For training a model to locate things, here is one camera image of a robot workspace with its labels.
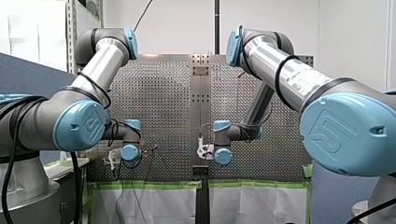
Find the robotic arm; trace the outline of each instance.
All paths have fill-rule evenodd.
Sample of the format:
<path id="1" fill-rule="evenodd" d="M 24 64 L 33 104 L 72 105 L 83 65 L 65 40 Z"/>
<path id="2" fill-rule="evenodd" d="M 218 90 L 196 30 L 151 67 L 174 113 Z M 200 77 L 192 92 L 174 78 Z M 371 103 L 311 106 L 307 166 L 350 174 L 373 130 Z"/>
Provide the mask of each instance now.
<path id="1" fill-rule="evenodd" d="M 0 95 L 0 183 L 7 183 L 7 207 L 15 214 L 16 223 L 24 223 L 28 218 L 24 214 L 35 213 L 26 204 L 43 203 L 46 194 L 56 188 L 49 183 L 38 151 L 75 152 L 112 139 L 123 141 L 120 156 L 125 161 L 140 158 L 140 121 L 115 122 L 106 112 L 110 106 L 109 85 L 119 68 L 136 56 L 131 29 L 87 31 L 76 44 L 76 62 L 84 69 L 70 86 L 59 89 L 48 100 L 34 102 L 24 103 L 35 98 L 28 95 Z M 18 147 L 13 151 L 15 138 Z M 11 176 L 6 178 L 11 155 L 15 165 L 11 165 Z"/>
<path id="2" fill-rule="evenodd" d="M 320 165 L 340 175 L 394 173 L 393 97 L 352 78 L 326 77 L 290 56 L 292 53 L 290 41 L 282 34 L 242 27 L 231 33 L 228 64 L 243 68 L 265 84 L 240 127 L 228 120 L 215 121 L 215 159 L 218 155 L 219 161 L 231 160 L 231 141 L 245 138 L 241 130 L 250 131 L 246 124 L 261 120 L 260 115 L 276 91 L 285 105 L 301 115 L 304 147 Z M 257 130 L 258 127 L 246 133 L 253 133 L 253 137 Z"/>
<path id="3" fill-rule="evenodd" d="M 58 90 L 48 101 L 33 106 L 21 122 L 19 134 L 22 148 L 17 155 L 38 150 L 80 151 L 108 139 L 112 126 L 105 109 L 110 101 L 108 87 L 120 67 L 136 59 L 134 33 L 129 29 L 96 29 L 85 32 L 76 45 L 76 61 L 85 66 L 75 81 Z M 19 97 L 5 102 L 12 102 Z M 0 155 L 9 156 L 13 137 L 10 126 L 13 111 L 0 121 Z M 125 120 L 116 139 L 138 145 L 138 120 Z"/>

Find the vertical metal rail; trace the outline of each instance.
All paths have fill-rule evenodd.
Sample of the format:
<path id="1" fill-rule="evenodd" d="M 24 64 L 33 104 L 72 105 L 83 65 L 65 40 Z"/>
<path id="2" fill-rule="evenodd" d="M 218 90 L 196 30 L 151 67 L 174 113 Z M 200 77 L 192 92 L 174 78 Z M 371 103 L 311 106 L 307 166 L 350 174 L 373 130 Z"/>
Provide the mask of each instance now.
<path id="1" fill-rule="evenodd" d="M 192 69 L 191 69 L 191 115 L 197 112 L 192 110 L 197 109 L 199 116 L 191 117 L 192 122 L 192 150 L 194 158 L 192 165 L 192 175 L 194 180 L 200 180 L 202 187 L 196 192 L 196 206 L 195 206 L 195 224 L 209 224 L 210 210 L 209 210 L 209 182 L 208 182 L 208 164 L 207 161 L 201 160 L 196 155 L 198 148 L 198 136 L 200 127 L 203 124 L 202 136 L 205 139 L 204 144 L 209 139 L 211 126 L 210 122 L 210 55 L 192 55 Z"/>
<path id="2" fill-rule="evenodd" d="M 215 54 L 220 54 L 220 0 L 215 0 Z"/>

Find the light blue joint cap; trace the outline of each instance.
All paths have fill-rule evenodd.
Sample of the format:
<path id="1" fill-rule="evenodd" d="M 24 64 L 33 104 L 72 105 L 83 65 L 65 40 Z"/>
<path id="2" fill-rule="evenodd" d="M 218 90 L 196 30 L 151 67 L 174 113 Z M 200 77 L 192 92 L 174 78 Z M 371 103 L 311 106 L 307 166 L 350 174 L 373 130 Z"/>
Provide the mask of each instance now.
<path id="1" fill-rule="evenodd" d="M 133 129 L 141 131 L 141 122 L 138 119 L 125 119 L 124 123 L 128 124 Z"/>
<path id="2" fill-rule="evenodd" d="M 54 145 L 63 151 L 81 151 L 96 145 L 105 132 L 106 112 L 91 100 L 66 108 L 52 130 Z"/>
<path id="3" fill-rule="evenodd" d="M 124 28 L 126 41 L 128 43 L 128 49 L 130 53 L 130 59 L 137 59 L 137 41 L 136 36 L 134 35 L 134 31 L 131 28 Z"/>
<path id="4" fill-rule="evenodd" d="M 337 174 L 396 171 L 396 112 L 374 98 L 347 92 L 320 97 L 303 113 L 300 131 L 312 159 Z"/>
<path id="5" fill-rule="evenodd" d="M 230 37 L 228 38 L 226 60 L 230 66 L 239 65 L 239 57 L 241 55 L 241 35 L 239 34 L 239 28 L 234 29 Z"/>
<path id="6" fill-rule="evenodd" d="M 31 96 L 31 94 L 0 94 L 0 104 L 13 102 L 26 96 Z"/>
<path id="7" fill-rule="evenodd" d="M 215 122 L 213 123 L 213 132 L 215 133 L 221 132 L 225 129 L 230 128 L 230 126 L 231 126 L 231 122 L 227 119 L 215 120 Z"/>
<path id="8" fill-rule="evenodd" d="M 222 166 L 228 165 L 231 163 L 232 160 L 233 160 L 233 153 L 228 148 L 222 147 L 215 152 L 215 162 L 218 165 L 222 165 Z"/>
<path id="9" fill-rule="evenodd" d="M 136 146 L 128 144 L 122 148 L 120 156 L 125 161 L 137 161 L 140 158 L 140 150 Z"/>

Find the metal bracket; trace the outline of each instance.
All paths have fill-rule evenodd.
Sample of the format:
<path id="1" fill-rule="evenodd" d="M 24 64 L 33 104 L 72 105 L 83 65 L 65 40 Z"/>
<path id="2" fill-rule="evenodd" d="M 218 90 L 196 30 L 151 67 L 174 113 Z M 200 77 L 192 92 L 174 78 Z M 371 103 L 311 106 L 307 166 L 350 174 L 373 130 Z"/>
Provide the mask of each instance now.
<path id="1" fill-rule="evenodd" d="M 208 54 L 192 55 L 192 75 L 193 76 L 209 76 L 210 56 Z"/>
<path id="2" fill-rule="evenodd" d="M 202 147 L 198 147 L 197 154 L 199 158 L 213 161 L 215 158 L 213 157 L 214 145 L 203 145 Z"/>
<path id="3" fill-rule="evenodd" d="M 116 148 L 108 152 L 108 157 L 103 158 L 104 164 L 110 164 L 111 170 L 114 170 L 116 167 L 114 164 L 121 163 L 120 156 L 121 148 Z"/>
<path id="4" fill-rule="evenodd" d="M 207 165 L 195 165 L 192 166 L 193 175 L 208 175 L 209 167 Z"/>
<path id="5" fill-rule="evenodd" d="M 198 157 L 207 161 L 213 161 L 214 160 L 213 152 L 215 150 L 215 146 L 203 145 L 203 143 L 204 143 L 204 138 L 203 137 L 198 138 L 198 149 L 197 149 Z"/>

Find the pegboard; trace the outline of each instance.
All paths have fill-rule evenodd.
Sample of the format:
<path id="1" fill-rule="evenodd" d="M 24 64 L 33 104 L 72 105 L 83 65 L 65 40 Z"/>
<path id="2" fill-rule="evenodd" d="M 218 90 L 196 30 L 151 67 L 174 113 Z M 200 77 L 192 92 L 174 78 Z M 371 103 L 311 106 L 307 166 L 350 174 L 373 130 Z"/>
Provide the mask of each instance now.
<path id="1" fill-rule="evenodd" d="M 312 56 L 299 57 L 313 65 Z M 238 77 L 242 69 L 228 66 L 223 56 L 212 57 L 211 69 L 211 123 L 216 119 L 240 123 L 261 82 L 251 75 Z M 271 108 L 270 118 L 262 125 L 262 138 L 250 143 L 232 142 L 232 163 L 220 167 L 210 162 L 209 178 L 303 179 L 302 165 L 311 159 L 300 140 L 299 115 L 283 105 L 276 94 L 265 116 Z"/>
<path id="2" fill-rule="evenodd" d="M 122 168 L 121 179 L 191 180 L 189 56 L 140 56 L 138 61 L 129 61 L 116 75 L 109 94 L 111 117 L 120 121 L 140 119 L 140 148 L 153 149 L 134 171 Z M 103 158 L 109 150 L 120 147 L 121 141 L 115 141 L 112 147 L 102 142 L 93 150 L 89 181 L 113 179 Z"/>
<path id="3" fill-rule="evenodd" d="M 313 59 L 304 56 L 302 61 L 312 64 Z M 196 155 L 199 125 L 215 119 L 239 122 L 244 117 L 260 81 L 250 75 L 237 78 L 242 70 L 228 66 L 224 56 L 210 56 L 210 71 L 205 76 L 193 74 L 195 65 L 192 55 L 140 55 L 116 75 L 110 87 L 111 117 L 140 119 L 141 149 L 157 147 L 133 171 L 122 168 L 120 179 L 191 180 L 191 167 L 202 162 Z M 205 97 L 199 106 L 197 92 Z M 310 158 L 299 139 L 298 119 L 296 112 L 275 97 L 271 118 L 263 125 L 263 138 L 233 143 L 232 164 L 218 167 L 210 162 L 210 178 L 300 181 L 302 165 L 310 163 Z M 102 142 L 88 153 L 92 159 L 89 181 L 113 179 L 103 158 L 118 147 L 121 141 L 111 147 Z"/>

